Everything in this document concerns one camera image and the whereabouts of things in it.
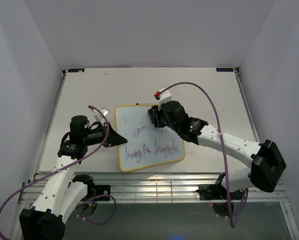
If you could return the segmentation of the yellow framed whiteboard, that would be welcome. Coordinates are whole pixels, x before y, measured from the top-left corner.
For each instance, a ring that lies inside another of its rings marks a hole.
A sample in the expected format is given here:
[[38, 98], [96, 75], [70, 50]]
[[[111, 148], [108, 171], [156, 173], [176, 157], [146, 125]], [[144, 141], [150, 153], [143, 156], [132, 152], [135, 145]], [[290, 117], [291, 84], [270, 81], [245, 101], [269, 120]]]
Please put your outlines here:
[[130, 172], [181, 161], [184, 141], [167, 126], [156, 128], [148, 110], [151, 104], [120, 105], [114, 110], [116, 132], [127, 139], [118, 146], [120, 170]]

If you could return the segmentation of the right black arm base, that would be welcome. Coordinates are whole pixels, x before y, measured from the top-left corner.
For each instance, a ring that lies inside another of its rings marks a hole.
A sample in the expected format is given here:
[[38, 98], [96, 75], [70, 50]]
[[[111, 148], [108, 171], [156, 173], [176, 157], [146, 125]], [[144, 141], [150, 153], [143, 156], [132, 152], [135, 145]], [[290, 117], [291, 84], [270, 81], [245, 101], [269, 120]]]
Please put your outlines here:
[[226, 200], [227, 190], [219, 184], [200, 184], [196, 192], [200, 200]]

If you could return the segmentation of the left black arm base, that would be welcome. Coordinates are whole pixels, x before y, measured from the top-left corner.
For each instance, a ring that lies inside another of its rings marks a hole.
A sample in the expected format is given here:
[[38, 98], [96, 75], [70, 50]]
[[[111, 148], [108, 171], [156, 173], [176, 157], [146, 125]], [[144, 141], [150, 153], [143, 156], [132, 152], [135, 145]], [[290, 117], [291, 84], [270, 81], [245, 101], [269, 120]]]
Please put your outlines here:
[[109, 201], [111, 198], [108, 196], [111, 194], [111, 186], [110, 185], [94, 185], [92, 187], [92, 196], [96, 197], [96, 196], [102, 196], [102, 197], [98, 197], [95, 198], [92, 202], [95, 203], [97, 201]]

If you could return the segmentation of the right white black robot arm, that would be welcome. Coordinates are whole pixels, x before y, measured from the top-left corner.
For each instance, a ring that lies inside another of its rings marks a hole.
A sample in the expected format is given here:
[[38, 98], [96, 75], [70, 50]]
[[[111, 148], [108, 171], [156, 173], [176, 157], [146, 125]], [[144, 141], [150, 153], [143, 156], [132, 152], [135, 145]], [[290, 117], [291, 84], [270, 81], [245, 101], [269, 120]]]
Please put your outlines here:
[[214, 184], [200, 190], [205, 200], [226, 199], [235, 192], [253, 187], [272, 193], [287, 167], [275, 142], [261, 143], [228, 133], [219, 134], [206, 121], [190, 117], [178, 101], [154, 105], [147, 113], [155, 128], [168, 127], [186, 142], [224, 152], [245, 165], [230, 174], [221, 173]]

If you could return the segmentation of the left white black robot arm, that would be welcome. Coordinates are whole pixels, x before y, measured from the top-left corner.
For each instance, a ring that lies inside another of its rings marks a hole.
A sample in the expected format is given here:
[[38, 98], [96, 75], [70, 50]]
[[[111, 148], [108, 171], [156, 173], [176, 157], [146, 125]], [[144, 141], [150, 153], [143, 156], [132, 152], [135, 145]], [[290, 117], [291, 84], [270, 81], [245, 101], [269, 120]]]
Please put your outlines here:
[[66, 222], [81, 201], [96, 196], [109, 200], [109, 196], [94, 183], [88, 174], [76, 175], [80, 160], [89, 146], [105, 148], [126, 144], [109, 123], [96, 121], [90, 124], [84, 115], [72, 117], [69, 132], [60, 143], [57, 152], [55, 174], [47, 183], [31, 208], [23, 209], [19, 216], [22, 236], [25, 240], [61, 240]]

